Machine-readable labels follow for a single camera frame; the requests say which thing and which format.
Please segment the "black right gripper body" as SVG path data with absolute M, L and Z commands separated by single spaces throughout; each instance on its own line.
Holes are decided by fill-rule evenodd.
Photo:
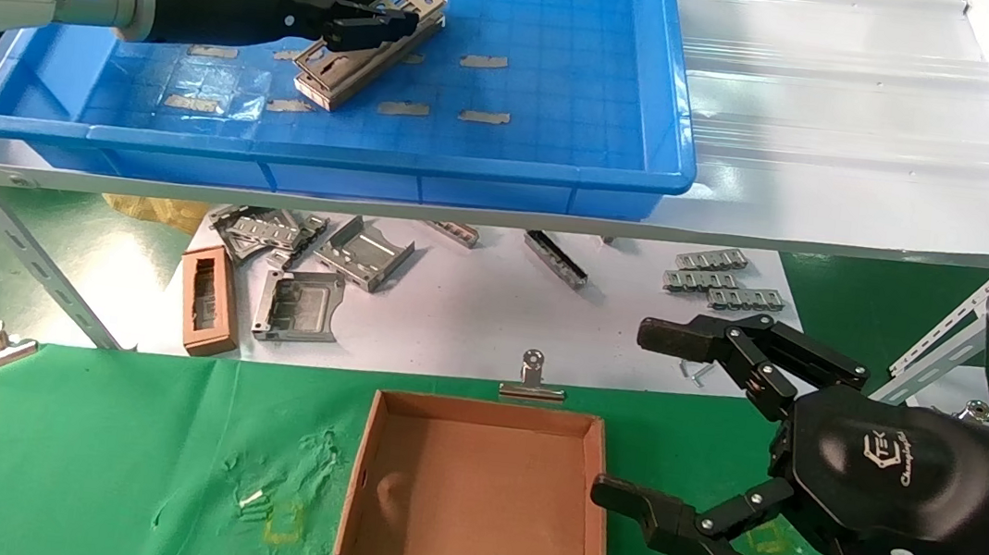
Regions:
M 816 549 L 989 555 L 988 425 L 835 386 L 792 402 L 773 457 Z

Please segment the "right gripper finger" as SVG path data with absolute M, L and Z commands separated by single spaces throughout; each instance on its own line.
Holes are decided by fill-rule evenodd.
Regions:
M 639 324 L 637 344 L 649 352 L 723 368 L 768 421 L 787 420 L 797 390 L 790 374 L 814 388 L 864 388 L 868 369 L 770 316 L 699 315 L 686 324 L 660 318 Z
M 603 473 L 589 496 L 604 510 L 637 522 L 648 549 L 662 555 L 744 555 L 733 547 L 734 539 L 797 503 L 794 487 L 781 476 L 702 512 L 664 492 Z M 862 554 L 831 539 L 826 555 Z

